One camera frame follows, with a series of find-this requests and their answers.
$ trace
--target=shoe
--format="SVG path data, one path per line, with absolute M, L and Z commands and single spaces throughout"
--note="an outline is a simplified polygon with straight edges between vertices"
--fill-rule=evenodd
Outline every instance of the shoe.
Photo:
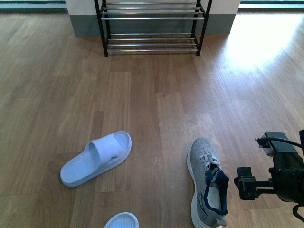
M 125 131 L 89 142 L 81 154 L 61 168 L 62 183 L 76 187 L 113 169 L 129 156 L 131 147 L 131 137 Z
M 187 156 L 187 166 L 195 186 L 191 203 L 193 225 L 195 228 L 226 226 L 229 178 L 209 140 L 199 138 L 194 141 Z
M 123 212 L 112 217 L 104 228 L 139 228 L 135 215 Z

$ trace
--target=sneaker tongue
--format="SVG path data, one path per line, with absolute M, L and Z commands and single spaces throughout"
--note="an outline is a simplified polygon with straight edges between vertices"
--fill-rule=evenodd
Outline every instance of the sneaker tongue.
M 220 171 L 220 169 L 214 165 L 214 164 L 211 164 L 210 165 L 210 168 L 209 168 L 209 177 L 212 177 L 211 179 L 211 186 L 217 186 L 217 184 L 215 183 L 215 180 L 217 178 L 217 173 Z

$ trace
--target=wall baseboard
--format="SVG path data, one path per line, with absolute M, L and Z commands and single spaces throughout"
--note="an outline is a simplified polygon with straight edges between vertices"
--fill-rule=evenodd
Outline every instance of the wall baseboard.
M 70 15 L 75 36 L 100 36 L 96 15 Z M 206 33 L 230 33 L 234 14 L 210 14 Z M 111 21 L 111 33 L 190 33 L 188 20 Z M 201 33 L 203 21 L 198 21 L 196 33 Z

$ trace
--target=white slipper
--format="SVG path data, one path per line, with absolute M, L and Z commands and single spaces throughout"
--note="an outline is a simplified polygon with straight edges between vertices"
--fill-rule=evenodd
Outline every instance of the white slipper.
M 139 228 L 139 223 L 135 215 L 124 212 L 112 217 L 104 228 Z
M 89 142 L 80 155 L 62 167 L 62 183 L 68 187 L 76 187 L 107 172 L 129 156 L 131 146 L 131 137 L 124 131 Z

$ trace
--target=shoelace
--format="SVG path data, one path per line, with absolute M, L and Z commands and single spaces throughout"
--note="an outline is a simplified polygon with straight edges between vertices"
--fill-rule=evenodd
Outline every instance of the shoelace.
M 200 157 L 200 159 L 204 159 L 205 160 L 205 170 L 208 171 L 211 168 L 211 164 L 215 165 L 216 167 L 212 170 L 212 174 L 213 179 L 211 181 L 211 183 L 213 183 L 215 181 L 215 179 L 217 178 L 217 174 L 218 172 L 221 170 L 219 168 L 219 162 L 215 157 L 211 157 L 209 154 L 204 154 Z

